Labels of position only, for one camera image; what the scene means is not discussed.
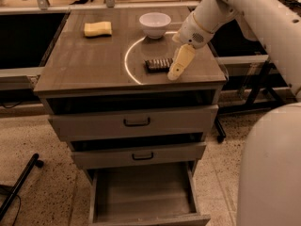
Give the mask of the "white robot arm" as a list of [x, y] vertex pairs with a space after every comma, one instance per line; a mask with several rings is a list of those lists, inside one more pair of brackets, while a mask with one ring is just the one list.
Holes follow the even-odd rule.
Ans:
[[[278, 0], [201, 0], [173, 40], [176, 80], [223, 24], [237, 20], [258, 40], [296, 98], [301, 89], [301, 21]], [[253, 126], [244, 147], [236, 226], [301, 226], [301, 104], [278, 107]]]

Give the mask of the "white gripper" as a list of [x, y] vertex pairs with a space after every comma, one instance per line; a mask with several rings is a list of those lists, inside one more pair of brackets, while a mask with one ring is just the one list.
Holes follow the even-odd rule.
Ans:
[[167, 78], [171, 81], [177, 80], [194, 59], [195, 49], [206, 45], [213, 36], [213, 33], [208, 32], [197, 21], [195, 13], [190, 13], [182, 23], [179, 33], [175, 33], [172, 37], [174, 42], [183, 45], [175, 51]]

